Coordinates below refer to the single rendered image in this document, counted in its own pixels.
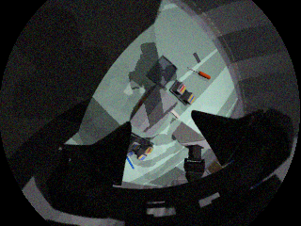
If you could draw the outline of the white flat bar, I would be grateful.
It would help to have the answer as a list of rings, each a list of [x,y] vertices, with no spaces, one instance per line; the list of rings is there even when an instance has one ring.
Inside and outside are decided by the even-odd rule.
[[[176,112],[174,112],[174,110],[173,110],[173,112],[172,112],[173,114],[174,114],[174,116],[176,116],[177,118],[179,118],[180,117],[180,114],[178,114],[178,113],[176,113]]]

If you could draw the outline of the large dark grey panel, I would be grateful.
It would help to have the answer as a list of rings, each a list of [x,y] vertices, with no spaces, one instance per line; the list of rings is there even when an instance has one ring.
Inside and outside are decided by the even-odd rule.
[[[163,0],[46,0],[8,57],[0,89],[0,133],[19,188],[48,147],[79,132],[87,106],[117,57]]]

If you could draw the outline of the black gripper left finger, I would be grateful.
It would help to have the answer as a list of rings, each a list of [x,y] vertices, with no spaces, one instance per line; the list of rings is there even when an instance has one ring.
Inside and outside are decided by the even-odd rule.
[[[126,121],[120,128],[114,129],[108,136],[99,139],[97,143],[86,146],[78,144],[60,144],[61,150],[70,155],[69,159],[90,163],[104,177],[121,186],[124,176],[125,161],[128,147],[131,143],[132,125]]]

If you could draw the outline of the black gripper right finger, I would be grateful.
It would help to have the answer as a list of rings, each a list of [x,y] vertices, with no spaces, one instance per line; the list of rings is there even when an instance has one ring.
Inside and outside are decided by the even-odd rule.
[[[223,167],[233,161],[232,155],[247,135],[248,127],[251,127],[253,121],[261,119],[262,109],[247,114],[247,117],[240,117],[240,120],[196,110],[192,110],[191,116],[200,133],[210,144],[219,165]]]

